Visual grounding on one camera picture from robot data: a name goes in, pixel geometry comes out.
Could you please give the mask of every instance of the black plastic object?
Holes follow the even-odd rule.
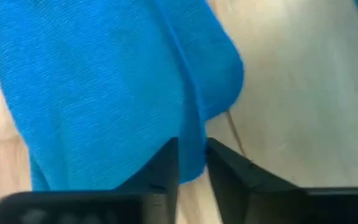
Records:
[[[301,189],[214,139],[207,162],[224,224],[358,224],[358,188]]]
[[[0,200],[0,224],[174,224],[178,139],[115,190],[25,192]]]
[[[358,224],[358,188],[299,188],[215,139],[206,160],[223,224]],[[117,189],[8,196],[0,224],[174,224],[177,190],[174,138]]]

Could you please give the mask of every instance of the wooden surface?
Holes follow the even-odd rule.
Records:
[[[351,0],[212,0],[247,65],[210,136],[301,186],[358,185],[358,12]],[[0,197],[30,189],[0,92]],[[178,223],[220,224],[208,173],[181,186]]]

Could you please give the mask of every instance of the black device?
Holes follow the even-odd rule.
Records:
[[[299,188],[215,139],[206,160],[223,224],[358,224],[358,188]],[[114,190],[24,192],[0,200],[0,224],[174,224],[178,139]]]

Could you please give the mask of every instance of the wood grain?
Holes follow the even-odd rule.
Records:
[[[304,187],[358,185],[351,0],[215,1],[246,63],[231,114],[247,157]]]

